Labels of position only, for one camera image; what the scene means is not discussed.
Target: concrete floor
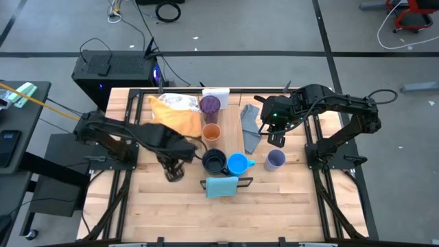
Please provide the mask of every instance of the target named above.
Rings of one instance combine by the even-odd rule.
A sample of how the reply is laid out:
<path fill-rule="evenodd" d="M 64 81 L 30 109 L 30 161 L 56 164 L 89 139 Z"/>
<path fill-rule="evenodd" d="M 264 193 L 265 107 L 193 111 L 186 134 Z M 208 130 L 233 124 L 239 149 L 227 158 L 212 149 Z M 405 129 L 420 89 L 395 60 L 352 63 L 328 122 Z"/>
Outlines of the concrete floor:
<path fill-rule="evenodd" d="M 332 51 L 386 51 L 376 40 L 385 11 L 362 12 L 360 0 L 320 0 L 320 8 Z M 6 27 L 19 0 L 0 1 L 0 30 Z M 0 53 L 77 52 L 86 40 L 97 37 L 111 49 L 141 49 L 141 36 L 124 23 L 109 24 L 106 0 L 28 0 L 17 16 Z M 141 7 L 152 12 L 155 6 Z M 122 3 L 124 19 L 146 31 L 132 3 Z M 303 0 L 187 0 L 177 23 L 159 23 L 146 17 L 163 51 L 281 50 L 324 51 L 312 1 Z M 433 15 L 439 23 L 439 14 Z M 381 38 L 398 46 L 438 35 L 439 25 L 419 34 L 393 34 L 392 22 Z M 87 49 L 105 49 L 90 43 Z M 439 51 L 439 41 L 397 52 Z M 167 58 L 173 69 L 193 85 L 292 86 L 319 83 L 333 87 L 325 57 L 179 57 Z M 95 109 L 94 103 L 71 79 L 76 58 L 0 58 L 4 80 L 47 80 L 50 98 L 76 110 Z M 367 95 L 402 84 L 439 78 L 439 58 L 335 58 L 344 93 Z M 168 78 L 178 81 L 169 69 Z M 364 164 L 366 185 L 372 203 L 379 239 L 431 243 L 439 239 L 439 167 L 436 150 L 439 94 L 399 95 L 397 102 L 379 107 L 383 128 L 374 135 L 356 138 Z M 75 122 L 44 109 L 41 115 L 53 124 L 72 130 Z M 50 134 L 61 133 L 39 121 L 28 151 L 44 156 Z M 27 210 L 19 219 L 8 246 L 39 246 L 72 242 L 80 214 L 72 218 L 37 215 L 33 228 L 40 236 L 32 242 L 18 237 Z"/>

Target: yellow cloth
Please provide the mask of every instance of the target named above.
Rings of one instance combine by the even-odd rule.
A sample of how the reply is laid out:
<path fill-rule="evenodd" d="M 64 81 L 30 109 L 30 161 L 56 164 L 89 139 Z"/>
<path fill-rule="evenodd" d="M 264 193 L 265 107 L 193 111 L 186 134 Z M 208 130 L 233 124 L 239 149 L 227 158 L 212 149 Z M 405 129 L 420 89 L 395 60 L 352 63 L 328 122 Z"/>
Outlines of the yellow cloth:
<path fill-rule="evenodd" d="M 176 132 L 201 137 L 201 114 L 192 110 L 174 110 L 154 96 L 148 96 L 154 119 L 151 124 L 163 124 Z"/>

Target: wooden table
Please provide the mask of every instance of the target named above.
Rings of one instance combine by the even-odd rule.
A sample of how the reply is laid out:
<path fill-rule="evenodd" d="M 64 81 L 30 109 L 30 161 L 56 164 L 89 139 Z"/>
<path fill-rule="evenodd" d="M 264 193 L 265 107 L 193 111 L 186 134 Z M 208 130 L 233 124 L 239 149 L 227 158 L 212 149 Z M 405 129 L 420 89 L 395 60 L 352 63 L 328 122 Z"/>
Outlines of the wooden table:
<path fill-rule="evenodd" d="M 123 120 L 128 91 L 112 90 L 107 117 Z M 252 104 L 262 109 L 262 103 L 253 96 L 251 93 L 230 94 L 228 104 L 240 109 Z M 144 100 L 141 124 L 151 118 L 151 108 Z M 310 122 L 316 140 L 311 118 Z M 325 137 L 341 128 L 339 116 L 334 112 L 321 114 L 320 123 Z M 166 242 L 277 242 L 282 236 L 288 242 L 322 241 L 316 189 L 304 151 L 305 129 L 299 127 L 285 137 L 282 150 L 286 153 L 286 165 L 276 172 L 264 170 L 268 152 L 276 147 L 268 144 L 267 137 L 263 136 L 254 154 L 249 156 L 257 162 L 247 173 L 254 178 L 251 186 L 239 188 L 236 196 L 213 199 L 206 198 L 200 186 L 206 174 L 198 159 L 185 164 L 185 177 L 181 181 L 169 183 L 155 155 L 141 148 L 138 167 L 132 174 L 122 241 L 156 242 L 157 237 L 164 237 Z M 367 235 L 355 184 L 341 171 L 331 173 L 340 209 L 361 234 Z M 84 215 L 91 227 L 107 208 L 112 177 L 113 171 L 104 172 L 88 190 Z M 328 207 L 326 209 L 331 236 L 335 237 L 332 214 Z M 115 235 L 119 210 L 115 212 L 110 236 Z M 85 235 L 86 229 L 81 223 L 78 238 Z"/>

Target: cup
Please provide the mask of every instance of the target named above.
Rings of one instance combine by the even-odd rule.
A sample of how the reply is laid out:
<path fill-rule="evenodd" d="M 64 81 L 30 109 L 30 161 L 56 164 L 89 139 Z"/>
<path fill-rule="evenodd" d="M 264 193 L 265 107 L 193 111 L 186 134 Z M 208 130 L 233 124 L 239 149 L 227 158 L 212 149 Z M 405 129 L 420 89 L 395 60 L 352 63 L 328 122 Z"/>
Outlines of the cup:
<path fill-rule="evenodd" d="M 203 112 L 206 124 L 216 124 L 218 122 L 218 112 L 220 111 L 220 100 L 212 95 L 203 97 L 200 101 L 200 110 Z"/>
<path fill-rule="evenodd" d="M 271 150 L 265 160 L 264 168 L 269 172 L 276 171 L 279 167 L 285 164 L 285 160 L 285 154 L 282 151 Z"/>
<path fill-rule="evenodd" d="M 209 123 L 203 127 L 202 136 L 209 148 L 216 148 L 221 136 L 221 128 L 217 124 Z"/>
<path fill-rule="evenodd" d="M 208 150 L 203 155 L 201 163 L 205 170 L 211 175 L 230 175 L 226 168 L 226 155 L 221 150 L 215 148 Z"/>
<path fill-rule="evenodd" d="M 227 168 L 232 176 L 241 176 L 246 173 L 249 167 L 254 166 L 255 161 L 249 161 L 241 153 L 234 153 L 228 157 Z"/>

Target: gray cloth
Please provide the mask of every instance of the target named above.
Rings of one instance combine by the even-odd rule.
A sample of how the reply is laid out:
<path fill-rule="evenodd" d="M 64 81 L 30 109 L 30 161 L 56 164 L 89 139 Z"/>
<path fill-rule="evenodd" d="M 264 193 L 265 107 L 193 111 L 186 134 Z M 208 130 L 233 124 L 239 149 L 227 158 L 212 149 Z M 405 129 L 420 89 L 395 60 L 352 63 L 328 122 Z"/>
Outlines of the gray cloth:
<path fill-rule="evenodd" d="M 248 104 L 241 111 L 242 135 L 244 137 L 244 149 L 247 154 L 253 154 L 254 150 L 261 141 L 261 135 L 258 134 L 258 126 L 256 125 L 256 117 L 259 108 Z"/>

